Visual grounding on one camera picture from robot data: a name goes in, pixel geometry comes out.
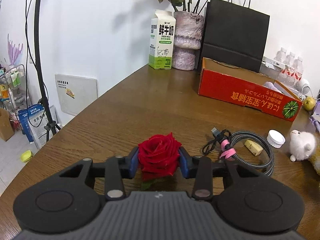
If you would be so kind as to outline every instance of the black pole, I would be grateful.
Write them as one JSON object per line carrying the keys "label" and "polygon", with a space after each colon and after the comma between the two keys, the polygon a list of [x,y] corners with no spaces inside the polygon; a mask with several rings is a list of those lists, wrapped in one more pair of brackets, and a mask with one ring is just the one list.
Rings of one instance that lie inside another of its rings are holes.
{"label": "black pole", "polygon": [[36,69],[38,74],[38,81],[39,81],[39,87],[41,92],[41,104],[44,107],[45,113],[48,118],[47,123],[47,133],[49,130],[51,130],[52,134],[55,135],[57,133],[56,131],[56,122],[52,120],[52,115],[49,108],[49,102],[47,95],[45,93],[44,89],[44,82],[42,77],[42,71],[41,71],[41,63],[40,63],[40,49],[39,49],[39,14],[40,14],[40,0],[36,0],[36,7],[35,7],[35,29],[34,29],[34,36],[35,36],[35,56],[36,56]]}

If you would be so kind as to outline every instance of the green pumpkin illustration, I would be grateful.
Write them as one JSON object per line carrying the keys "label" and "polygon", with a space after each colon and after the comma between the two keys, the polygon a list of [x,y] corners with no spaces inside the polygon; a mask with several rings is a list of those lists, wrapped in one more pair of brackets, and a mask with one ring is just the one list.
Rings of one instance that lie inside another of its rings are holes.
{"label": "green pumpkin illustration", "polygon": [[282,114],[284,118],[291,118],[297,113],[298,109],[299,105],[297,101],[290,101],[284,106]]}

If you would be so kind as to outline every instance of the bottle cap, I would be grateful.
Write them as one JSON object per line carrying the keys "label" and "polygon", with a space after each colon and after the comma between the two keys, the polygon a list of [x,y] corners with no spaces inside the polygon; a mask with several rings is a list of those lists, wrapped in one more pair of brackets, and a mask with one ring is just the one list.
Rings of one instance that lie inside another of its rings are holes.
{"label": "bottle cap", "polygon": [[284,136],[276,130],[269,131],[267,140],[274,148],[280,148],[285,143]]}

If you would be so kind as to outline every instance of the plush toy foot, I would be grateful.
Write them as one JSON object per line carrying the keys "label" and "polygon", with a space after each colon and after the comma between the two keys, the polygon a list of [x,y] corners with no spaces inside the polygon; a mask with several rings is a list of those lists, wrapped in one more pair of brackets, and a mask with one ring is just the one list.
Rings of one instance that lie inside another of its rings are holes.
{"label": "plush toy foot", "polygon": [[290,156],[290,161],[295,162],[295,161],[296,161],[296,157],[293,156],[293,155],[291,155],[291,156]]}

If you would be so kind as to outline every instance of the gray floor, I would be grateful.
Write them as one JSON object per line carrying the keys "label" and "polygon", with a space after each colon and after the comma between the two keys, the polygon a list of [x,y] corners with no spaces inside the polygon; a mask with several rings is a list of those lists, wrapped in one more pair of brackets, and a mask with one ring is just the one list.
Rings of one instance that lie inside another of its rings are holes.
{"label": "gray floor", "polygon": [[0,196],[27,164],[20,160],[21,154],[27,150],[31,150],[33,154],[38,151],[36,145],[30,144],[21,131],[15,132],[6,142],[0,139]]}

